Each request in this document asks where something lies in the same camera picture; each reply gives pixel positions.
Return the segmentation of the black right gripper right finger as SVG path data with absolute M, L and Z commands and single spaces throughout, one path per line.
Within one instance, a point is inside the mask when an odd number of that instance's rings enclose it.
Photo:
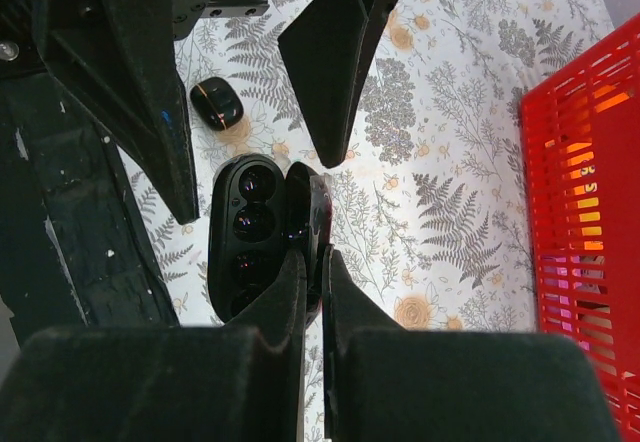
M 325 434 L 333 441 L 616 441 L 595 372 L 563 336 L 410 331 L 322 267 Z

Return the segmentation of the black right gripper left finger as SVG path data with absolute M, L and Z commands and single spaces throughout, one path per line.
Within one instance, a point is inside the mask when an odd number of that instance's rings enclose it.
M 50 328 L 1 388 L 5 441 L 299 441 L 306 264 L 221 327 Z

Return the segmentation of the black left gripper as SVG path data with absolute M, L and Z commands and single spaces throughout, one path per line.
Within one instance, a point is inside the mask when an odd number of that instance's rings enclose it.
M 321 163 L 344 162 L 376 48 L 398 0 L 312 0 L 278 48 Z M 254 17 L 267 0 L 42 0 L 42 59 L 144 170 L 180 224 L 199 216 L 173 38 L 201 18 Z

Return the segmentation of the long black earbud charging case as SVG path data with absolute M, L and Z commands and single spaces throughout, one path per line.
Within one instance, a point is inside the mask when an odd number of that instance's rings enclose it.
M 218 170 L 212 191 L 207 290 L 226 323 L 271 286 L 288 250 L 307 274 L 306 324 L 321 306 L 321 259 L 332 226 L 330 177 L 296 162 L 284 172 L 261 154 L 237 156 Z

